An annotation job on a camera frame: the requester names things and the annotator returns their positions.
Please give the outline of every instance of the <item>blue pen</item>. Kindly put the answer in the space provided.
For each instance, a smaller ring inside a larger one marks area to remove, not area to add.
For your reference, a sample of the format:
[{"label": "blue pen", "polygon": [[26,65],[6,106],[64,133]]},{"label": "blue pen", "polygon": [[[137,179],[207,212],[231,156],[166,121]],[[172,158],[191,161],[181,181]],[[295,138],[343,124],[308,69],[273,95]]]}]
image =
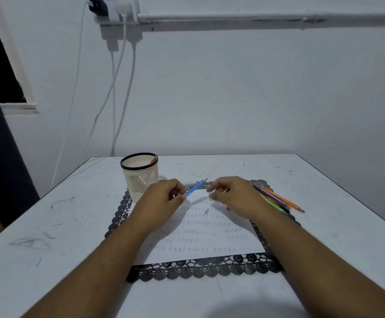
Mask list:
[{"label": "blue pen", "polygon": [[186,192],[186,196],[190,195],[192,192],[194,192],[196,189],[199,189],[205,182],[207,181],[207,178],[205,180],[201,180],[199,182],[197,182],[196,185],[194,185],[193,187],[191,187],[187,192]]}]

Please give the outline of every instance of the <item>white mesh pencil cup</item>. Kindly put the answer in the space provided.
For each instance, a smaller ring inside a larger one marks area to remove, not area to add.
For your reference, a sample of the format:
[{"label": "white mesh pencil cup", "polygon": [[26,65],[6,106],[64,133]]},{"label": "white mesh pencil cup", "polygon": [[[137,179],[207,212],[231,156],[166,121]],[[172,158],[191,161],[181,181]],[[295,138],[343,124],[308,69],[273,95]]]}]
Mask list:
[{"label": "white mesh pencil cup", "polygon": [[152,153],[132,154],[121,160],[121,167],[133,202],[137,203],[145,190],[159,181],[158,161],[157,155]]}]

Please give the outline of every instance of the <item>white table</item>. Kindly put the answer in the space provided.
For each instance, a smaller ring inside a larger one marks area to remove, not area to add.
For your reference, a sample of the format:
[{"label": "white table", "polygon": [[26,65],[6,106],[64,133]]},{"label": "white table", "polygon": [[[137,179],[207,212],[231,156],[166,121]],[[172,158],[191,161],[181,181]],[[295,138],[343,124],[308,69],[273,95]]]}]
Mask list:
[{"label": "white table", "polygon": [[[22,315],[104,239],[126,191],[120,160],[90,158],[0,234],[0,318]],[[385,221],[299,156],[160,156],[159,174],[266,180],[306,210],[292,212],[308,232],[385,289]],[[306,316],[281,273],[138,281],[125,297],[119,317]]]}]

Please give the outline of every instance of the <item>handwriting worksheet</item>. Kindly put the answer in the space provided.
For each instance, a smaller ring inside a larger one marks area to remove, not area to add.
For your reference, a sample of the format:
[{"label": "handwriting worksheet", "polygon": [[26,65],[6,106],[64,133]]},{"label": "handwriting worksheet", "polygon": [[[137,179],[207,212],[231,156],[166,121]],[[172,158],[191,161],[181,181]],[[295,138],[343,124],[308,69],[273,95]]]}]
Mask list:
[{"label": "handwriting worksheet", "polygon": [[[132,203],[129,213],[135,207]],[[264,252],[249,220],[199,189],[145,240],[134,265]]]}]

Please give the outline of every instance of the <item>black lace placemat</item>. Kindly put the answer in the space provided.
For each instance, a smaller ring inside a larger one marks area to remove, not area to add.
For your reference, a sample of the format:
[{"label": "black lace placemat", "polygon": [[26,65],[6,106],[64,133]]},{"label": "black lace placemat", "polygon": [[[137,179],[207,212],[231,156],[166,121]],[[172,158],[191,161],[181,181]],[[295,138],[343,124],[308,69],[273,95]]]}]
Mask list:
[{"label": "black lace placemat", "polygon": [[[264,180],[252,180],[252,183],[260,183],[270,189]],[[213,182],[206,182],[200,189],[207,189]],[[117,208],[115,217],[111,220],[109,231],[105,234],[107,238],[126,218],[132,205],[132,199],[129,191],[126,190],[120,206]],[[286,214],[290,219],[300,225],[294,216]],[[164,278],[176,279],[178,277],[187,279],[191,276],[202,278],[204,276],[214,277],[217,274],[227,276],[230,273],[240,275],[242,273],[253,274],[255,272],[266,273],[279,272],[282,266],[276,257],[272,254],[264,236],[258,227],[251,222],[260,242],[266,252],[251,254],[233,254],[230,256],[219,256],[214,258],[190,259],[175,262],[154,263],[149,265],[132,266],[127,282],[135,282],[139,279],[149,281],[151,279],[163,280]]]}]

